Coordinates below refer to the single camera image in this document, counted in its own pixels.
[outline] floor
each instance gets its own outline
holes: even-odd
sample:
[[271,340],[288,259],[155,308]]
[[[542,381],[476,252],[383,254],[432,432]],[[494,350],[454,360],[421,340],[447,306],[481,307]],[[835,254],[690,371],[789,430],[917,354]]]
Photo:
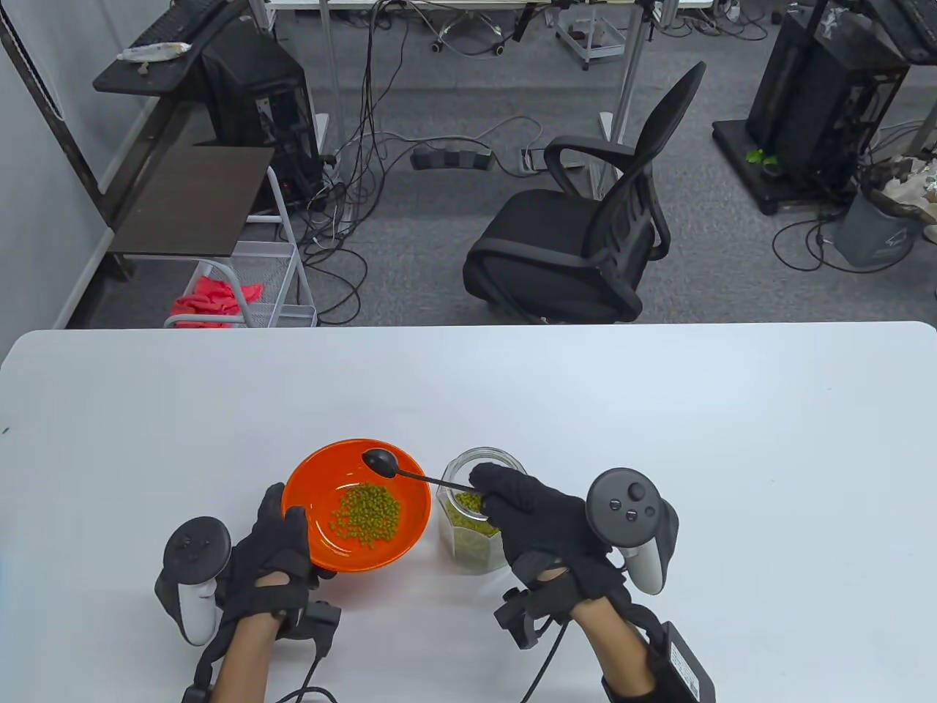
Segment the floor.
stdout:
[[[754,3],[746,7],[754,16],[761,11]],[[503,13],[499,18],[505,25],[512,22]],[[774,232],[810,215],[762,216],[710,136],[713,120],[748,113],[776,34],[776,28],[767,21],[765,25],[769,37],[764,41],[657,35],[647,46],[632,105],[632,140],[656,101],[686,70],[703,60],[707,71],[680,129],[654,164],[674,245],[666,259],[647,269],[639,291],[645,303],[639,322],[920,320],[937,325],[937,247],[926,242],[918,243],[900,265],[873,276],[828,269],[798,273],[773,256]],[[397,21],[376,36],[378,90],[397,65],[405,28]],[[340,23],[334,31],[351,132],[367,33]],[[318,15],[281,16],[278,34],[305,66],[317,110],[330,112]],[[509,42],[506,53],[491,60],[431,53],[431,37],[418,23],[410,26],[403,66],[379,107],[379,128],[414,137],[471,135],[504,117],[527,114],[543,124],[546,143],[559,134],[598,136],[598,111],[613,107],[618,78],[614,60],[583,71],[540,19],[520,44]],[[454,42],[465,51],[478,46],[472,36]],[[933,100],[933,85],[932,72],[912,70],[885,122],[922,118]],[[529,123],[514,121],[488,139],[512,166],[519,147],[535,131]],[[362,309],[353,324],[510,322],[465,293],[461,266],[500,206],[532,184],[552,186],[547,177],[520,181],[498,171],[415,172],[401,161],[388,177],[374,216],[349,241],[368,263]],[[812,262],[803,251],[802,235],[782,237],[780,249],[792,262]],[[361,275],[361,264],[350,256],[336,256],[327,266],[347,277]],[[190,272],[190,266],[141,262],[132,281],[108,284],[88,326],[160,326]],[[346,294],[340,283],[323,274],[310,271],[309,278],[320,308]],[[338,321],[353,312],[348,304],[326,319]]]

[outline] black glove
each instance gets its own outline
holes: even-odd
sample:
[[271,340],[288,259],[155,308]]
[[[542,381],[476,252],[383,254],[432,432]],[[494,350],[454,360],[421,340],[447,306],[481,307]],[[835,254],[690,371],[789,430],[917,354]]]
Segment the black glove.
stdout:
[[468,481],[483,492],[482,512],[501,530],[504,556],[512,567],[522,555],[542,552],[555,555],[557,566],[572,572],[585,598],[623,588],[624,576],[606,556],[611,547],[588,525],[581,498],[492,463],[476,466]]
[[[202,652],[195,683],[207,690],[211,664],[228,652],[234,628],[241,618],[272,613],[283,619],[276,638],[290,636],[309,602],[309,591],[319,587],[320,578],[334,572],[313,566],[309,559],[309,533],[305,509],[290,508],[283,517],[283,484],[267,488],[257,511],[257,522],[247,537],[231,550],[226,574],[218,578],[216,601],[223,610],[215,639]],[[261,576],[283,572],[290,578],[284,586],[255,586]]]

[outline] red cloth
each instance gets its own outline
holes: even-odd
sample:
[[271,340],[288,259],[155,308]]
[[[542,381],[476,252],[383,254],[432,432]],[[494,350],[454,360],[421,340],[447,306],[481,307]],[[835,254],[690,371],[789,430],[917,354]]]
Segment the red cloth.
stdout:
[[[256,303],[263,297],[263,284],[241,288],[248,303]],[[171,315],[240,315],[233,288],[224,281],[201,277],[195,284],[195,292],[179,298],[173,305]],[[231,327],[227,322],[177,322],[176,327]]]

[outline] chair seat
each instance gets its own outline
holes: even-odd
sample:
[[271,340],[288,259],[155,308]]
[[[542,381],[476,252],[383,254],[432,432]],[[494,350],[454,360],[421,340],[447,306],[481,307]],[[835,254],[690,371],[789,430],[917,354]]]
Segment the chair seat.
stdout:
[[[555,190],[527,190],[508,200],[484,231],[512,242],[581,256],[588,224],[599,201],[576,198]],[[597,271],[570,276],[539,265],[469,253],[462,269],[466,291],[496,303],[480,277],[537,316],[569,322],[614,322],[620,317],[617,298]]]

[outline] desk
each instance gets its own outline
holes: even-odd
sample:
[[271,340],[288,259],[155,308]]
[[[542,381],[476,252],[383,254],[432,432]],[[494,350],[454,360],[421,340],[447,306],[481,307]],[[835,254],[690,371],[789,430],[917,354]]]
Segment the desk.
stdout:
[[[646,472],[681,532],[636,599],[720,703],[931,700],[936,397],[916,322],[33,333],[0,367],[4,699],[176,703],[198,651],[153,595],[172,531],[240,539],[305,456],[376,437],[436,475],[491,444],[580,494]],[[515,703],[546,655],[495,624],[510,573],[459,574],[437,518],[320,591],[344,614],[315,682],[340,703]],[[268,701],[310,654],[277,644]],[[605,703],[577,628],[535,700]]]

